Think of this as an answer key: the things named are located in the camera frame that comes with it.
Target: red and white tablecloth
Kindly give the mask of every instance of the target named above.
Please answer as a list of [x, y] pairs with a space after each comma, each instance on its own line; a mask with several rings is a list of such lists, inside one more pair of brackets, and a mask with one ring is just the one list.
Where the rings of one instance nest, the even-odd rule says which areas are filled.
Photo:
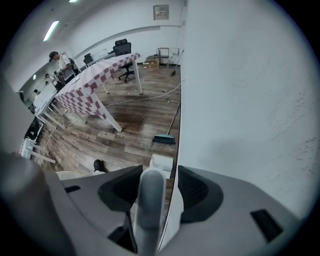
[[76, 76], [79, 80], [74, 83], [72, 83], [73, 81], [67, 83], [56, 95], [56, 99], [68, 111], [97, 115], [102, 119], [108, 119], [110, 114], [98, 99], [95, 89], [103, 86], [103, 83], [122, 66], [133, 62], [137, 83], [140, 86], [139, 93], [142, 93], [136, 63], [136, 59], [139, 57], [139, 53], [129, 53], [105, 59], [89, 66]]

